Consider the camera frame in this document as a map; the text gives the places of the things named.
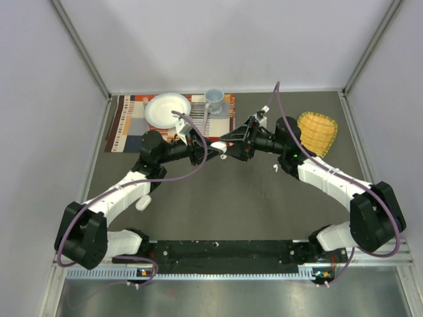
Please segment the white earbud charging case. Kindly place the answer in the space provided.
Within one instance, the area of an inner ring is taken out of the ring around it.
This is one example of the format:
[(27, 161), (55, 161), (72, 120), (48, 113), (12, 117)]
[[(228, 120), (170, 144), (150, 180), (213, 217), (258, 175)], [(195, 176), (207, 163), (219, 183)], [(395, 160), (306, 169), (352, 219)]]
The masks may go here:
[(210, 147), (221, 155), (227, 152), (227, 144), (224, 141), (216, 141), (210, 144)]

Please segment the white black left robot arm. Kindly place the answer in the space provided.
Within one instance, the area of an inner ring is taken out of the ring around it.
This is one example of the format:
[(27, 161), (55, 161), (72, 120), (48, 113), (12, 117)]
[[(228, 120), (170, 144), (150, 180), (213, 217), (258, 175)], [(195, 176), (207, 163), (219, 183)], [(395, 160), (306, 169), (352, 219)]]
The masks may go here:
[(74, 201), (65, 208), (54, 244), (58, 264), (65, 265), (63, 257), (86, 269), (121, 256), (136, 262), (146, 260), (150, 253), (146, 234), (137, 229), (110, 232), (108, 226), (135, 202), (146, 208), (149, 194), (166, 180), (163, 163), (188, 158), (193, 165), (202, 166), (225, 151), (224, 142), (202, 139), (194, 130), (186, 141), (170, 143), (158, 131), (144, 133), (139, 158), (122, 180), (84, 203)]

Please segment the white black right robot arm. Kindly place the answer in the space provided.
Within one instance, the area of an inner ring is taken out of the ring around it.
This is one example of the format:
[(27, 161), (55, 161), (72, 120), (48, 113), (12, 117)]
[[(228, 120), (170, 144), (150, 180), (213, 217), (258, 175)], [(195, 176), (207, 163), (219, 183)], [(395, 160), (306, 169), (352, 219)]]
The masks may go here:
[(251, 159), (256, 151), (277, 155), (285, 173), (316, 187), (346, 208), (349, 221), (323, 227), (310, 235), (308, 251), (314, 260), (324, 261), (340, 248), (358, 247), (370, 254), (398, 238), (406, 221), (393, 188), (386, 182), (357, 180), (330, 166), (302, 147), (300, 137), (301, 130), (292, 117), (279, 118), (274, 132), (270, 132), (256, 116), (251, 116), (219, 139), (230, 144), (229, 156), (242, 161)]

